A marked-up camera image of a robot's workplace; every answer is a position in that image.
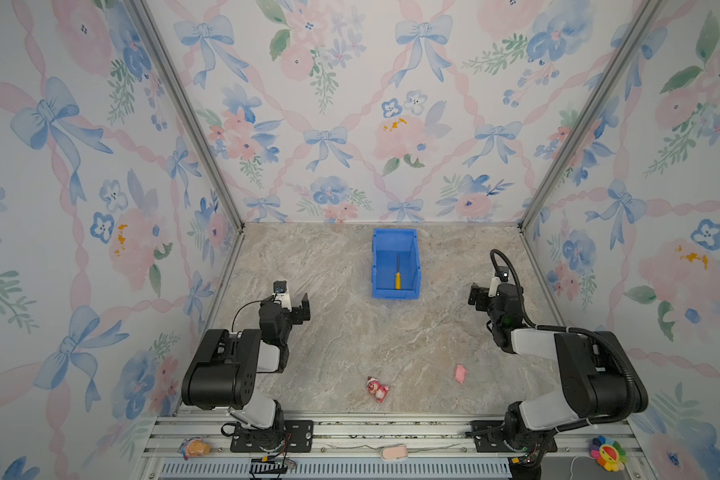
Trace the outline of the yellow handled screwdriver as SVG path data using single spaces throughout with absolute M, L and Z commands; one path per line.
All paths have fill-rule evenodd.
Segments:
M 398 291 L 402 289 L 401 256 L 399 253 L 396 255 L 394 288 Z

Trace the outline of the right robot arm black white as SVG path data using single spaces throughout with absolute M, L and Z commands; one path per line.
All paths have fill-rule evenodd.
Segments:
M 501 422 L 472 422 L 465 436 L 478 449 L 540 453 L 558 433 L 619 423 L 647 409 L 647 389 L 612 332 L 531 326 L 523 290 L 511 283 L 473 284 L 468 304 L 488 315 L 486 327 L 503 352 L 552 360 L 559 373 L 556 389 L 510 404 Z

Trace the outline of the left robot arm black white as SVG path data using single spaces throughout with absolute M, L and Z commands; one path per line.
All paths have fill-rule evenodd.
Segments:
M 314 422 L 287 420 L 281 404 L 256 387 L 259 374 L 285 371 L 294 326 L 311 318 L 309 298 L 291 306 L 285 293 L 259 302 L 259 326 L 231 332 L 208 330 L 184 376 L 182 402 L 202 410 L 225 407 L 221 427 L 233 453 L 308 453 Z

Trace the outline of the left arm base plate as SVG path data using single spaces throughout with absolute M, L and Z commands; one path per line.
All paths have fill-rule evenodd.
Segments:
M 276 420 L 268 429 L 248 429 L 234 424 L 234 431 L 228 437 L 232 453 L 309 453 L 314 440 L 314 422 Z

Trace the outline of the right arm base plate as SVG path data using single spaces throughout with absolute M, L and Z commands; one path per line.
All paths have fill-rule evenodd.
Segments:
M 473 420 L 464 433 L 479 453 L 529 455 L 538 453 L 545 439 L 543 432 L 506 426 L 503 420 Z

